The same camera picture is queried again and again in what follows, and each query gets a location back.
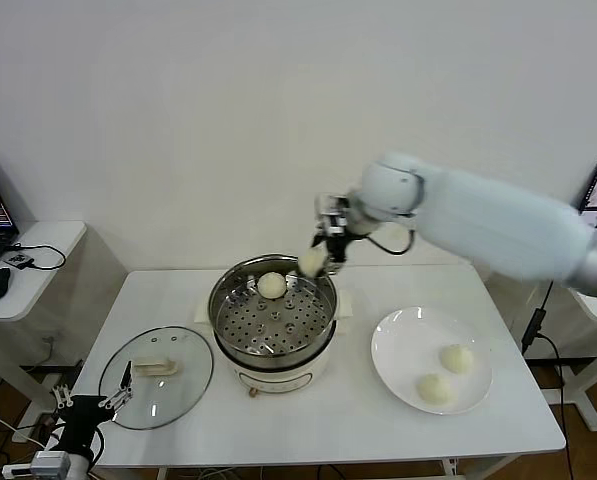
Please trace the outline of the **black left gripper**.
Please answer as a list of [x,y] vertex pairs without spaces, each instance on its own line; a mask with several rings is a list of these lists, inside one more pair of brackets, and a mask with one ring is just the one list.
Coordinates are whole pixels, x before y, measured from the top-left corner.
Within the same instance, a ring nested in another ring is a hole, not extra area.
[[106,397],[94,395],[71,396],[66,384],[52,388],[59,410],[59,417],[64,421],[59,449],[62,451],[88,450],[100,424],[110,421],[114,416],[113,408],[122,408],[132,398],[132,361],[128,361],[116,390]]

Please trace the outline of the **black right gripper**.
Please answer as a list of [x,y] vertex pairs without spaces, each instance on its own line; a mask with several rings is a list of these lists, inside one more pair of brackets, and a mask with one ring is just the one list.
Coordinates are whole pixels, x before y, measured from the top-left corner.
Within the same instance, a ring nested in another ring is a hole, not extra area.
[[327,238],[327,274],[336,275],[347,261],[346,249],[351,243],[349,236],[345,235],[347,219],[344,210],[333,209],[322,213],[322,231],[314,235],[310,247],[315,248]]

